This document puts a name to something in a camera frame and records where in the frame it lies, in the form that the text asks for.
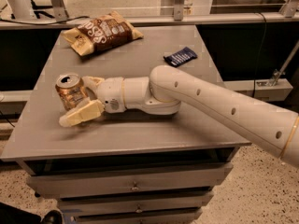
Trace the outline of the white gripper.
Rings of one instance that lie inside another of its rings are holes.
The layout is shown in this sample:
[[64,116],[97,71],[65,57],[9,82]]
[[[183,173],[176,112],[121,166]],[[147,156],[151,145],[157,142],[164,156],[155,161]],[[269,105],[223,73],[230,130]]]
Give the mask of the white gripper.
[[83,77],[84,86],[97,95],[99,100],[83,99],[75,108],[67,111],[59,118],[62,127],[72,127],[91,119],[99,118],[107,113],[120,113],[126,110],[122,85],[123,77],[103,79],[102,77]]

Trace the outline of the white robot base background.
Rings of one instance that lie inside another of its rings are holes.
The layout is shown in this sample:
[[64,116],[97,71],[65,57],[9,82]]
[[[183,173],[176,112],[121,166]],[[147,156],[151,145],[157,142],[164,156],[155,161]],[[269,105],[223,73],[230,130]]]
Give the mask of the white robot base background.
[[31,20],[36,18],[31,0],[6,0],[6,2],[15,19]]

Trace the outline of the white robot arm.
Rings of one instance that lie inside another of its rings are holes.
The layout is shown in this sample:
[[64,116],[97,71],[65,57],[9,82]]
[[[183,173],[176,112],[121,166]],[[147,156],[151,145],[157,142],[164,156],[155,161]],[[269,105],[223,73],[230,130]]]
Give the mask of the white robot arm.
[[181,103],[191,105],[276,158],[299,167],[299,115],[244,94],[206,82],[168,65],[147,77],[58,76],[56,91],[66,113],[63,127],[72,127],[107,113],[138,109],[151,115],[172,115]]

